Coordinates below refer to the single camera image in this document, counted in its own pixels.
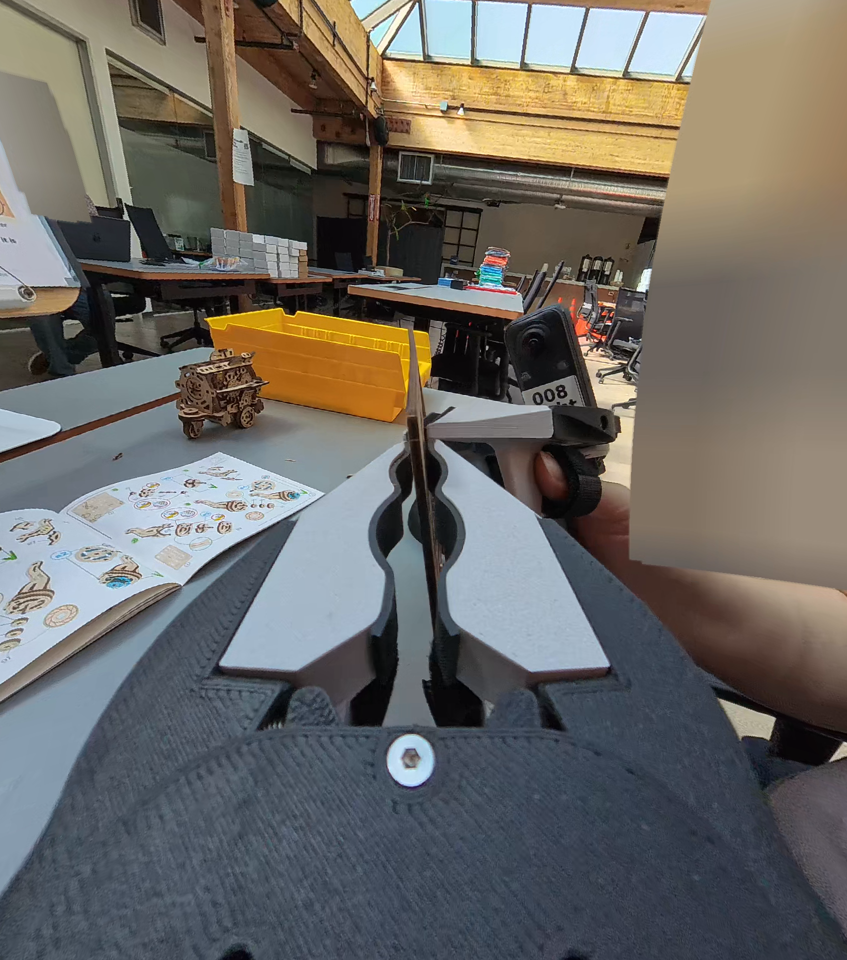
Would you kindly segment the grey wood-edged desk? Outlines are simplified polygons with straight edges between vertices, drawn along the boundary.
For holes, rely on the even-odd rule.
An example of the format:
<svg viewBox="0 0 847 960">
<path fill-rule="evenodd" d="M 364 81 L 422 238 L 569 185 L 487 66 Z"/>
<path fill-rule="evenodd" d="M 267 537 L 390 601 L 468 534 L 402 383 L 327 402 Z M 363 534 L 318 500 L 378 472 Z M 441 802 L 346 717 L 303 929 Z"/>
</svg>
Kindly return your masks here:
<svg viewBox="0 0 847 960">
<path fill-rule="evenodd" d="M 351 297 L 394 306 L 409 316 L 423 316 L 423 311 L 486 317 L 510 322 L 524 316 L 520 294 L 508 294 L 411 282 L 350 284 Z"/>
<path fill-rule="evenodd" d="M 128 284 L 133 294 L 159 304 L 188 305 L 195 313 L 206 306 L 224 304 L 232 312 L 247 311 L 238 300 L 267 295 L 278 303 L 292 301 L 288 312 L 306 308 L 309 296 L 330 291 L 333 310 L 338 312 L 341 290 L 346 282 L 328 274 L 306 278 L 281 279 L 251 270 L 214 270 L 184 263 L 151 263 L 142 259 L 111 261 L 80 258 L 78 263 L 86 280 L 90 330 L 97 345 L 101 366 L 122 365 L 133 352 L 130 345 L 118 342 L 117 312 L 109 291 L 114 283 Z"/>
</svg>

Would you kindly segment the person's right forearm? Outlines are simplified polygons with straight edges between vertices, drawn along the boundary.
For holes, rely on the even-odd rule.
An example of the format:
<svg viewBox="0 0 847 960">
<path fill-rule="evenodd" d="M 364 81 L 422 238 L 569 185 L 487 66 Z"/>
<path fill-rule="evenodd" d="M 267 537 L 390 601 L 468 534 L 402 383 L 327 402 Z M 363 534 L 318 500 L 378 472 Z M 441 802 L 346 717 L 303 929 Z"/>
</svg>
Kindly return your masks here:
<svg viewBox="0 0 847 960">
<path fill-rule="evenodd" d="M 847 734 L 847 592 L 625 554 L 604 562 L 705 672 L 769 709 Z"/>
</svg>

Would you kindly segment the black office chair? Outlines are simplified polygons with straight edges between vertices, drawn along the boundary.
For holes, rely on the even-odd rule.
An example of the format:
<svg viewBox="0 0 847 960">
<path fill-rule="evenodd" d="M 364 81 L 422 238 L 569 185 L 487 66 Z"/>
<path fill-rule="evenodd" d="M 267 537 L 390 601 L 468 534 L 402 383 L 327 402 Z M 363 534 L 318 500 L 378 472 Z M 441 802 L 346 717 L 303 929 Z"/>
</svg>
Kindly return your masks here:
<svg viewBox="0 0 847 960">
<path fill-rule="evenodd" d="M 646 303 L 646 290 L 618 290 L 611 317 L 598 327 L 599 337 L 587 351 L 588 354 L 597 352 L 614 361 L 611 366 L 596 372 L 599 384 L 614 376 L 622 376 L 627 382 L 633 381 L 634 357 L 643 343 Z"/>
<path fill-rule="evenodd" d="M 763 789 L 831 762 L 840 747 L 847 744 L 845 731 L 807 724 L 748 698 L 711 674 L 704 673 L 703 676 L 719 700 L 774 719 L 768 738 L 741 738 L 743 750 Z"/>
<path fill-rule="evenodd" d="M 551 272 L 549 272 L 548 264 L 543 264 L 543 266 L 535 272 L 528 290 L 523 297 L 524 316 L 545 306 L 555 284 L 561 280 L 564 269 L 565 261 L 561 260 Z"/>
</svg>

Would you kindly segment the grey ventilation duct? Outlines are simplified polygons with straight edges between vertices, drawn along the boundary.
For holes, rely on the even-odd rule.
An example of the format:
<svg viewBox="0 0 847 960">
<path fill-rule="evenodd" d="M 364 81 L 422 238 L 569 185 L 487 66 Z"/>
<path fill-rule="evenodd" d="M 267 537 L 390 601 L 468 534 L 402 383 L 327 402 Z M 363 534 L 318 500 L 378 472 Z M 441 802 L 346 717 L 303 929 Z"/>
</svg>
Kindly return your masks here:
<svg viewBox="0 0 847 960">
<path fill-rule="evenodd" d="M 398 183 L 398 152 L 384 150 L 382 178 L 403 187 L 432 189 L 443 196 L 482 202 L 591 206 L 607 209 L 660 210 L 666 201 L 668 181 L 625 174 L 603 174 L 574 167 L 547 167 L 485 161 L 457 155 L 409 150 L 435 156 L 430 186 Z"/>
</svg>

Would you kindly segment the wooden support post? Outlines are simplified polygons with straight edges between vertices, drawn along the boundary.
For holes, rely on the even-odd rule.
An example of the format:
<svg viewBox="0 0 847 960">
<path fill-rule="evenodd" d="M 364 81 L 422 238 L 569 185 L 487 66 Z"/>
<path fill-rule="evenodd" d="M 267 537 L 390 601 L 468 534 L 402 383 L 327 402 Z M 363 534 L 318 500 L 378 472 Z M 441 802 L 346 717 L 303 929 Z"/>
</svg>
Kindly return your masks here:
<svg viewBox="0 0 847 960">
<path fill-rule="evenodd" d="M 234 138 L 241 128 L 233 1 L 201 1 L 218 185 L 224 227 L 248 230 L 245 185 L 235 181 Z"/>
</svg>

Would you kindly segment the wooden clipboard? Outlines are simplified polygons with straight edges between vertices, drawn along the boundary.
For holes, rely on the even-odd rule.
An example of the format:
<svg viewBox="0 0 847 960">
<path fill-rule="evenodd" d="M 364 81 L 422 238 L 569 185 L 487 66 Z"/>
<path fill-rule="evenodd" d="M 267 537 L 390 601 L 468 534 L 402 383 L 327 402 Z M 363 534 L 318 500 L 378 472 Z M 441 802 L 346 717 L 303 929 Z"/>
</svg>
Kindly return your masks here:
<svg viewBox="0 0 847 960">
<path fill-rule="evenodd" d="M 28 295 L 21 287 L 0 288 L 0 319 L 24 319 L 61 313 L 72 306 L 79 287 L 33 287 Z"/>
</svg>

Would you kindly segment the laser-cut wooden parts sheet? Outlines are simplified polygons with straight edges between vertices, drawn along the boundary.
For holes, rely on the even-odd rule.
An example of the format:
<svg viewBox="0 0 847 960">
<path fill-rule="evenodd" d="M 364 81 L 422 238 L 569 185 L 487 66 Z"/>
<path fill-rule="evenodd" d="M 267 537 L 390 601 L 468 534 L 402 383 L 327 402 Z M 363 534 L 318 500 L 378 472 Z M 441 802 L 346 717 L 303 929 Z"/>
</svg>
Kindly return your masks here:
<svg viewBox="0 0 847 960">
<path fill-rule="evenodd" d="M 415 331 L 406 331 L 408 339 L 408 383 L 406 395 L 406 434 L 413 479 L 418 540 L 421 545 L 433 639 L 437 639 L 437 586 L 440 550 L 434 531 L 434 512 L 430 499 L 428 445 L 425 429 L 425 403 L 422 392 Z"/>
</svg>

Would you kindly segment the assembled wooden vehicle model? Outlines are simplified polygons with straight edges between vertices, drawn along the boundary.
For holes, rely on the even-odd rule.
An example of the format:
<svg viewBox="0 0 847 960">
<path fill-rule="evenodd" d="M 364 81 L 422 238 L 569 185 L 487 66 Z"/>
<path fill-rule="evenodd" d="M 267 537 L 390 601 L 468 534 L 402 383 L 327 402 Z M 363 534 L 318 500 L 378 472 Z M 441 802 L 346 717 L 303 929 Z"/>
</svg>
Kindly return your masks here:
<svg viewBox="0 0 847 960">
<path fill-rule="evenodd" d="M 248 429 L 264 410 L 262 389 L 269 382 L 254 368 L 254 351 L 214 350 L 202 362 L 179 368 L 177 417 L 183 434 L 199 438 L 206 422 Z"/>
</svg>

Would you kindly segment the bare indoor tree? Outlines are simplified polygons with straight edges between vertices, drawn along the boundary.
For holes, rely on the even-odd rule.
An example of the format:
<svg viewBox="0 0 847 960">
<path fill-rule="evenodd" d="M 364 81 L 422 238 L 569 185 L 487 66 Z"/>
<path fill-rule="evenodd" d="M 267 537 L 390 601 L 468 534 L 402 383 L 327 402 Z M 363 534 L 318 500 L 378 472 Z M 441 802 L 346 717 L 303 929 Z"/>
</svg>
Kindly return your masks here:
<svg viewBox="0 0 847 960">
<path fill-rule="evenodd" d="M 437 232 L 438 252 L 442 248 L 442 231 L 446 212 L 440 206 L 415 203 L 403 198 L 384 198 L 381 206 L 378 253 L 380 262 L 391 267 L 400 267 L 406 259 L 415 237 L 428 232 Z"/>
</svg>

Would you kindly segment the stack of white boxes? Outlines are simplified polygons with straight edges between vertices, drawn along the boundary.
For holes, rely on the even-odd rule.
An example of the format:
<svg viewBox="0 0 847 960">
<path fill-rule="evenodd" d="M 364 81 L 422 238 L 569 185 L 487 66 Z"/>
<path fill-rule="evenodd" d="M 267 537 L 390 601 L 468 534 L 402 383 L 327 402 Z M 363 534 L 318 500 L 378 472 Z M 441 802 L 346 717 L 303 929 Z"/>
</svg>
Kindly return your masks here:
<svg viewBox="0 0 847 960">
<path fill-rule="evenodd" d="M 211 255 L 242 258 L 246 272 L 263 273 L 277 280 L 309 276 L 308 243 L 275 235 L 213 227 L 209 233 Z"/>
</svg>

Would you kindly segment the black laptop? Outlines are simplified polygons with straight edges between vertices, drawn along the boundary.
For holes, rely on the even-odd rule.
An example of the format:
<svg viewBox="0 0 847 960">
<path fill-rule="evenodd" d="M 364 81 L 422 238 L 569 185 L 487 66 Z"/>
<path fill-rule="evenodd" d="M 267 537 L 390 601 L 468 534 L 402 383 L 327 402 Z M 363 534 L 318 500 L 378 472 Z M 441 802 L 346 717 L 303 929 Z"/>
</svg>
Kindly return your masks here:
<svg viewBox="0 0 847 960">
<path fill-rule="evenodd" d="M 73 256 L 80 260 L 119 263 L 131 260 L 131 222 L 92 217 L 86 222 L 54 221 Z"/>
<path fill-rule="evenodd" d="M 144 261 L 156 265 L 179 261 L 178 254 L 169 246 L 153 209 L 126 203 L 125 212 L 139 240 Z"/>
</svg>

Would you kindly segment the open instruction booklet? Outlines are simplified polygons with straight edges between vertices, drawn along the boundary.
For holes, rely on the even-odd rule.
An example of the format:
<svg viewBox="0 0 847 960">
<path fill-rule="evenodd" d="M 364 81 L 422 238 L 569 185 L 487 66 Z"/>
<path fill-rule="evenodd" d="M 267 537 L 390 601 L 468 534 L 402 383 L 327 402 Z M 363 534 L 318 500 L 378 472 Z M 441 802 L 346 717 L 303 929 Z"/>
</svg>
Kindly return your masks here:
<svg viewBox="0 0 847 960">
<path fill-rule="evenodd" d="M 322 495 L 218 452 L 0 512 L 0 704 Z"/>
</svg>

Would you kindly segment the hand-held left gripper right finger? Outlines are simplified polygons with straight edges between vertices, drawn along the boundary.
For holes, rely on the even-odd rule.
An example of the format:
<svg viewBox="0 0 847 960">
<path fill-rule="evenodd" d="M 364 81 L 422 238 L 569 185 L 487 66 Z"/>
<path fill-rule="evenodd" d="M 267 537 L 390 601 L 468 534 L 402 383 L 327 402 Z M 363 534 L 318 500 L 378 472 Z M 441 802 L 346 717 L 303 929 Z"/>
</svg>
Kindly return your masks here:
<svg viewBox="0 0 847 960">
<path fill-rule="evenodd" d="M 441 440 L 429 443 L 429 547 L 437 724 L 482 724 L 513 691 L 610 674 L 542 518 Z"/>
</svg>

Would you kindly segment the yellow plastic bin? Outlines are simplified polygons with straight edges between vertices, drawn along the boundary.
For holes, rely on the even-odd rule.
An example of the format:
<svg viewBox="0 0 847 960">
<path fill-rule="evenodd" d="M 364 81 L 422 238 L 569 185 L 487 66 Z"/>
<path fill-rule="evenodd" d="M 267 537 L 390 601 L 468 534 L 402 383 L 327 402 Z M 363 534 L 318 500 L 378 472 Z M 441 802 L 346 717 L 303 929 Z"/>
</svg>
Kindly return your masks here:
<svg viewBox="0 0 847 960">
<path fill-rule="evenodd" d="M 406 407 L 410 335 L 421 385 L 431 376 L 430 336 L 422 331 L 281 308 L 206 323 L 215 348 L 254 354 L 267 400 L 392 423 Z"/>
</svg>

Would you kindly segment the person's right hand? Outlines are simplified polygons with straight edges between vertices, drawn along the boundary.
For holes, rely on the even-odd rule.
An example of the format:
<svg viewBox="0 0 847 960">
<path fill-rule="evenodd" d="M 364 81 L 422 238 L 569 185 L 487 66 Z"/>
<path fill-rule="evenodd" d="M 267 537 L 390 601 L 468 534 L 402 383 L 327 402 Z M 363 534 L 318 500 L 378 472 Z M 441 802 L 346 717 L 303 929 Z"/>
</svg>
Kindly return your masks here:
<svg viewBox="0 0 847 960">
<path fill-rule="evenodd" d="M 543 500 L 561 506 L 570 500 L 567 478 L 550 453 L 537 454 L 534 474 Z M 630 488 L 610 482 L 603 484 L 601 499 L 594 511 L 568 520 L 568 530 L 577 542 L 625 584 L 633 580 L 636 569 L 629 556 L 630 507 Z"/>
</svg>

